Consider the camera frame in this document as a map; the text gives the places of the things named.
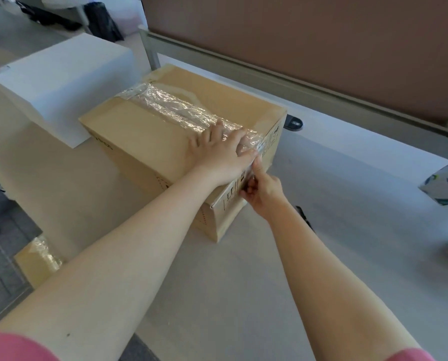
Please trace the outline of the person's right hand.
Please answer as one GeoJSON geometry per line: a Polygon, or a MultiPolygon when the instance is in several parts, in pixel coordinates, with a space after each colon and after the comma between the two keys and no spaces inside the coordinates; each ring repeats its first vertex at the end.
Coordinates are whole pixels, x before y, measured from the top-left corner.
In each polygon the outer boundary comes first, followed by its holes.
{"type": "Polygon", "coordinates": [[[269,175],[263,167],[260,155],[252,163],[253,176],[239,194],[266,221],[270,221],[280,206],[288,204],[280,180],[269,175]]]}

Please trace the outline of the clear packing tape strip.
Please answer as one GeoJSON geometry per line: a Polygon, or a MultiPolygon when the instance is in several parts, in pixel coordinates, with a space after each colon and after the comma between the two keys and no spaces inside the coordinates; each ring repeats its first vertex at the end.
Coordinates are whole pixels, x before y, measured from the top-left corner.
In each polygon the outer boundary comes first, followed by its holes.
{"type": "Polygon", "coordinates": [[[188,102],[178,97],[177,93],[166,91],[150,82],[135,84],[113,96],[113,100],[133,103],[164,121],[183,128],[188,137],[197,137],[211,126],[220,125],[222,140],[226,140],[234,131],[244,129],[242,124],[211,112],[200,102],[188,102]]]}

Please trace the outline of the brown cardboard box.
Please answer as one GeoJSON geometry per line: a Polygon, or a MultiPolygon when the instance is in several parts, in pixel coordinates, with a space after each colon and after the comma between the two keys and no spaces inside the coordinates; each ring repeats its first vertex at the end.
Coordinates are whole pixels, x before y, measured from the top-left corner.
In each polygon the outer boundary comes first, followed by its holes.
{"type": "MultiPolygon", "coordinates": [[[[287,109],[199,74],[166,65],[147,75],[150,82],[177,93],[188,102],[236,121],[246,129],[244,149],[257,149],[267,170],[276,153],[287,109]]],[[[164,121],[133,103],[108,99],[80,118],[121,173],[153,197],[185,174],[188,142],[183,128],[164,121]]],[[[239,197],[251,176],[252,165],[230,183],[216,187],[198,210],[193,226],[219,242],[245,205],[239,197]]]]}

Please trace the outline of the person's left forearm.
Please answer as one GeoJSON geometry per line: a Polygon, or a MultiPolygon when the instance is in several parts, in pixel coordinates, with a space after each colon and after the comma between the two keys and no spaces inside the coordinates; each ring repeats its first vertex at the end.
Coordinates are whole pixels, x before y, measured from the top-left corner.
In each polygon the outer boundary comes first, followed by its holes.
{"type": "Polygon", "coordinates": [[[37,288],[0,333],[34,340],[60,361],[117,361],[214,189],[179,179],[37,288]]]}

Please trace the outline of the person's right forearm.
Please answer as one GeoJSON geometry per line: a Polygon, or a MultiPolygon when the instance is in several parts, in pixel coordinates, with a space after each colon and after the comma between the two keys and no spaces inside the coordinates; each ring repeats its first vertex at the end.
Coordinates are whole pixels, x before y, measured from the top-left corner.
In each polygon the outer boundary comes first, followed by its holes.
{"type": "Polygon", "coordinates": [[[293,206],[280,206],[268,223],[317,361],[384,361],[400,350],[421,348],[293,206]]]}

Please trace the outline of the small black object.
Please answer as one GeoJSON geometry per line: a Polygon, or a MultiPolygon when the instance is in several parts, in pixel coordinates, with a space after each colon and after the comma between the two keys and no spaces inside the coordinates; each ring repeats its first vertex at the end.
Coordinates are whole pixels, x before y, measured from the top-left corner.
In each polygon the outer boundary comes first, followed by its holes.
{"type": "Polygon", "coordinates": [[[310,221],[309,221],[308,218],[306,217],[306,215],[305,215],[303,209],[302,209],[300,206],[294,206],[294,208],[295,208],[296,212],[298,212],[299,216],[303,219],[303,221],[307,224],[307,226],[308,226],[314,233],[316,233],[315,230],[313,229],[313,227],[312,227],[310,221]]]}

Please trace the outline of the brown partition panel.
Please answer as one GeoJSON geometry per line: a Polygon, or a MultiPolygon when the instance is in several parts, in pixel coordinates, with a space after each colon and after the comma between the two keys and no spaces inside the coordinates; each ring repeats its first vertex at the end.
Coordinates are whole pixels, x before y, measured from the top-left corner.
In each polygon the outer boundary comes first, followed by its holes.
{"type": "Polygon", "coordinates": [[[448,121],[448,0],[142,0],[151,32],[448,121]]]}

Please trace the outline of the clear plastic container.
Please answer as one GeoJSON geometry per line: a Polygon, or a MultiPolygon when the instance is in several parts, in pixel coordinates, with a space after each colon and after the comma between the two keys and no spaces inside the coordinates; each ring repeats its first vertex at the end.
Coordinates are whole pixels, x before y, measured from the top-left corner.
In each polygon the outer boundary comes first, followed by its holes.
{"type": "Polygon", "coordinates": [[[147,28],[147,21],[141,3],[118,5],[109,11],[124,38],[139,31],[139,27],[147,28]]]}

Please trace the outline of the white rectangular box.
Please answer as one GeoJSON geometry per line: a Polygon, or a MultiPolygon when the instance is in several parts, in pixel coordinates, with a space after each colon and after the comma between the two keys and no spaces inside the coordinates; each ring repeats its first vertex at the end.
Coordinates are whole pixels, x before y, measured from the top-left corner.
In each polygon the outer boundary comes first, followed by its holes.
{"type": "Polygon", "coordinates": [[[79,118],[140,81],[133,51],[82,33],[0,67],[0,91],[74,149],[90,134],[79,118]]]}

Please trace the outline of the black plastic bag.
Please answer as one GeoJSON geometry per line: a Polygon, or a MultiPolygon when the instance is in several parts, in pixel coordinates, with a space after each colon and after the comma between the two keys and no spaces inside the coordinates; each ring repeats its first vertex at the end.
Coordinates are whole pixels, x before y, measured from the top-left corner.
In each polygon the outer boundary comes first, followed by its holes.
{"type": "Polygon", "coordinates": [[[107,11],[104,3],[90,2],[83,6],[83,10],[88,18],[88,27],[93,36],[109,42],[124,41],[123,34],[107,11]]]}

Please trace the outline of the taped cardboard box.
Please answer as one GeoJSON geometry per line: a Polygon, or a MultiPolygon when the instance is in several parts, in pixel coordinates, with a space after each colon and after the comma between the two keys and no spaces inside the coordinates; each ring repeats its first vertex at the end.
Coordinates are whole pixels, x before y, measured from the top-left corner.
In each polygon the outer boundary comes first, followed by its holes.
{"type": "Polygon", "coordinates": [[[47,281],[65,263],[43,233],[32,239],[13,258],[33,290],[47,281]]]}

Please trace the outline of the white printed packet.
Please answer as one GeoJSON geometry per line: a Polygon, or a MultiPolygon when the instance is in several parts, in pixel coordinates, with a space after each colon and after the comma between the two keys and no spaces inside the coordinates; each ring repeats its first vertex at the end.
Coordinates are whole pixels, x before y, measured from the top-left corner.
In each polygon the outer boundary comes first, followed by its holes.
{"type": "Polygon", "coordinates": [[[448,206],[448,165],[429,176],[419,189],[441,206],[448,206]]]}

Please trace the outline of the grey desk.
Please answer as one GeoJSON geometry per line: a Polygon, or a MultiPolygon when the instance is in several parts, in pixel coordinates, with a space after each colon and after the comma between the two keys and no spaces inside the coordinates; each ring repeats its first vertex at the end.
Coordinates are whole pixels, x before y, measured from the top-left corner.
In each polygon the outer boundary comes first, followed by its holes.
{"type": "Polygon", "coordinates": [[[83,30],[93,35],[84,6],[67,9],[50,9],[42,0],[0,0],[0,7],[13,14],[22,12],[34,23],[69,32],[83,30]]]}

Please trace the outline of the pink left sleeve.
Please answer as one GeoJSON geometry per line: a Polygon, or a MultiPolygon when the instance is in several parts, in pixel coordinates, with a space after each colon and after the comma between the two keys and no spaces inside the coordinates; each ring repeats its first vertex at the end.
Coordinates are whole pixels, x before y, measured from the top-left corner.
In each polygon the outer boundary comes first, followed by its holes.
{"type": "Polygon", "coordinates": [[[60,361],[39,343],[17,334],[0,333],[0,361],[60,361]]]}

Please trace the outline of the grey metal partition frame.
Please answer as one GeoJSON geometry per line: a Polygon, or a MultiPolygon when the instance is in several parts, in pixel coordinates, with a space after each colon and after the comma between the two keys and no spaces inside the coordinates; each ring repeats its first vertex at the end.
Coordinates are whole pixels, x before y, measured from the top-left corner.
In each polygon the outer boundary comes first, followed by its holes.
{"type": "Polygon", "coordinates": [[[419,134],[448,139],[446,127],[156,34],[143,25],[139,26],[139,32],[150,53],[217,74],[368,131],[395,140],[417,138],[419,134]]]}

